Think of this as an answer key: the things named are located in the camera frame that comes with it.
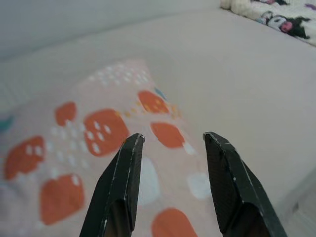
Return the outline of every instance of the orange shape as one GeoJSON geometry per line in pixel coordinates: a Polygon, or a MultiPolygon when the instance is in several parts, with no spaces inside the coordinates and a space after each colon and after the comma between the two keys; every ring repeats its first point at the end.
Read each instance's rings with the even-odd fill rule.
{"type": "Polygon", "coordinates": [[[198,237],[187,216],[176,208],[166,209],[155,217],[152,233],[153,237],[198,237]]]}
{"type": "Polygon", "coordinates": [[[67,120],[73,121],[77,114],[76,104],[67,102],[55,110],[55,119],[59,126],[65,126],[67,120]]]}
{"type": "Polygon", "coordinates": [[[118,112],[104,109],[94,112],[84,120],[85,142],[96,157],[114,152],[129,136],[129,131],[118,112]]]}
{"type": "Polygon", "coordinates": [[[147,112],[154,114],[168,114],[169,109],[164,100],[148,90],[142,90],[138,97],[147,112]]]}
{"type": "Polygon", "coordinates": [[[4,177],[13,179],[18,172],[29,173],[43,160],[44,139],[41,136],[32,137],[9,152],[4,165],[4,177]]]}
{"type": "Polygon", "coordinates": [[[153,122],[151,128],[158,140],[168,148],[182,147],[184,138],[176,126],[165,122],[153,122]]]}
{"type": "Polygon", "coordinates": [[[61,221],[83,208],[81,179],[75,174],[47,181],[40,192],[40,217],[46,225],[61,221]]]}

